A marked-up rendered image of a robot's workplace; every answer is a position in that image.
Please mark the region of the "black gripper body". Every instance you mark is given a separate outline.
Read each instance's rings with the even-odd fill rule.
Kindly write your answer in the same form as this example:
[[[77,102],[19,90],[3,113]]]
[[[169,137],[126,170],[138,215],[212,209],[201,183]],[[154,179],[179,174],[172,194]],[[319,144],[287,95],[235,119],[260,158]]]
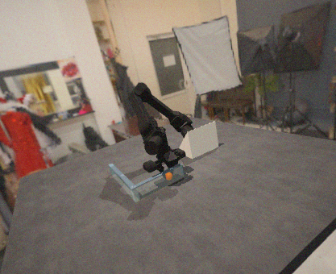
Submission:
[[[170,146],[168,146],[168,144],[165,145],[165,146],[163,146],[163,147],[158,151],[158,153],[157,153],[156,158],[157,158],[158,160],[156,160],[156,161],[154,161],[154,162],[153,162],[152,160],[149,160],[149,161],[143,163],[143,169],[145,169],[147,172],[154,172],[156,169],[158,169],[158,168],[162,168],[162,162],[161,162],[161,159],[160,159],[160,153],[161,153],[162,151],[167,152],[169,148],[170,148]],[[177,148],[177,149],[172,150],[172,151],[173,151],[173,152],[180,151],[180,153],[181,153],[181,158],[186,157],[186,154],[185,154],[185,151],[184,151],[184,150],[181,150],[181,149]]]

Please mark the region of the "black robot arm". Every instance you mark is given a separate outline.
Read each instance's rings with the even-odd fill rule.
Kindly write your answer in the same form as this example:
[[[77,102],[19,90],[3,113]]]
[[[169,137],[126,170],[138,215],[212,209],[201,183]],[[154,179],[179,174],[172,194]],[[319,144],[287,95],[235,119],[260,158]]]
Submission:
[[[147,154],[155,155],[165,145],[168,144],[166,129],[158,127],[157,121],[149,115],[144,102],[158,110],[161,114],[169,119],[170,125],[172,125],[177,132],[180,132],[183,137],[186,136],[188,131],[194,130],[192,127],[192,120],[185,114],[179,111],[173,111],[159,99],[151,94],[150,89],[144,83],[138,83],[137,86],[131,91],[128,96],[128,100],[134,108],[134,111],[138,118],[139,132],[143,138],[144,148]],[[184,126],[183,126],[184,125]],[[180,128],[183,126],[182,128]],[[167,152],[162,151],[160,153],[161,162],[165,162],[167,167],[172,167],[178,164],[178,160],[181,159],[180,151],[173,152],[172,149],[168,149]]]

